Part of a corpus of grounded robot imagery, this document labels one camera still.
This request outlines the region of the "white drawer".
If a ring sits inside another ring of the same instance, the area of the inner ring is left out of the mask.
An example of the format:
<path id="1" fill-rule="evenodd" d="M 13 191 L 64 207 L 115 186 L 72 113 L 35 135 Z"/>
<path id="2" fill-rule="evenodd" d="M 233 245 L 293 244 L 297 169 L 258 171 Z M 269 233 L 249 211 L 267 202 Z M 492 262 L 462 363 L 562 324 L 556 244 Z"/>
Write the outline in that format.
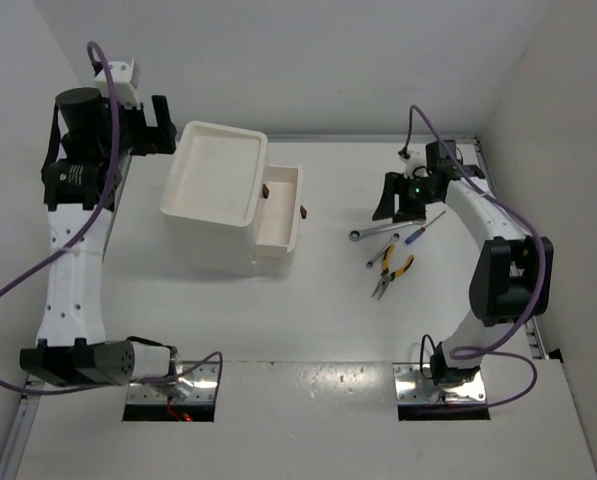
<path id="1" fill-rule="evenodd" d="M 258 257 L 288 259 L 294 252 L 302 205 L 303 170 L 300 166 L 269 165 L 264 186 L 268 196 L 261 200 L 259 229 L 254 252 Z"/>

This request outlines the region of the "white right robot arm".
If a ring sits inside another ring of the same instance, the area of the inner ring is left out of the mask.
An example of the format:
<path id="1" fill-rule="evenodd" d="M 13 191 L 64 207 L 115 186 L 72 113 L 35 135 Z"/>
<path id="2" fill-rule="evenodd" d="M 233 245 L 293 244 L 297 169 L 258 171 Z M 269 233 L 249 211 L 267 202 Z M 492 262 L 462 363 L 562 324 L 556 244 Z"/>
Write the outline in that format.
<path id="1" fill-rule="evenodd" d="M 462 163 L 453 143 L 425 147 L 423 172 L 388 172 L 376 220 L 421 222 L 443 203 L 458 215 L 480 253 L 469 284 L 469 310 L 453 334 L 435 346 L 429 372 L 436 384 L 460 384 L 480 369 L 549 302 L 554 246 L 520 213 L 491 192 L 484 172 Z"/>

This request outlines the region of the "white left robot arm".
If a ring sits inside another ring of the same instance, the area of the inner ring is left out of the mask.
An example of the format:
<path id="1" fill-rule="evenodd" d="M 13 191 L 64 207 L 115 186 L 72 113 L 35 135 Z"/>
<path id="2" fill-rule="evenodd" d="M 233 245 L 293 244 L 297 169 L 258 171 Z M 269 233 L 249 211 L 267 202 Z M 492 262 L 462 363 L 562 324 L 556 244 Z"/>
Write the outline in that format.
<path id="1" fill-rule="evenodd" d="M 36 344 L 20 367 L 57 387 L 125 385 L 173 373 L 175 349 L 130 336 L 106 336 L 101 307 L 103 259 L 118 206 L 122 162 L 131 155 L 170 153 L 174 127 L 165 97 L 152 98 L 158 123 L 140 106 L 119 109 L 118 159 L 111 159 L 108 98 L 94 87 L 56 96 L 41 168 L 52 261 Z"/>

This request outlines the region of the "blue handled screwdriver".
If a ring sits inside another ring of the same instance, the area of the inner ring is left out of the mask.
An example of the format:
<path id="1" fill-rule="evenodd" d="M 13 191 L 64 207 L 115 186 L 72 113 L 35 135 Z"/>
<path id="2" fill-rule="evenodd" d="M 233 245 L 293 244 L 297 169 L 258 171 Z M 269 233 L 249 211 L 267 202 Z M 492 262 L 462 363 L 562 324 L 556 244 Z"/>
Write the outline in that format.
<path id="1" fill-rule="evenodd" d="M 434 218 L 432 218 L 431 220 L 429 220 L 428 222 L 426 222 L 423 226 L 421 226 L 420 228 L 418 228 L 417 230 L 415 230 L 413 233 L 411 233 L 403 241 L 403 244 L 404 245 L 411 245 L 412 243 L 414 243 L 416 240 L 418 240 L 428 230 L 429 227 L 431 227 L 435 222 L 437 222 L 445 214 L 446 214 L 446 211 L 442 211 L 441 213 L 439 213 L 438 215 L 436 215 Z"/>

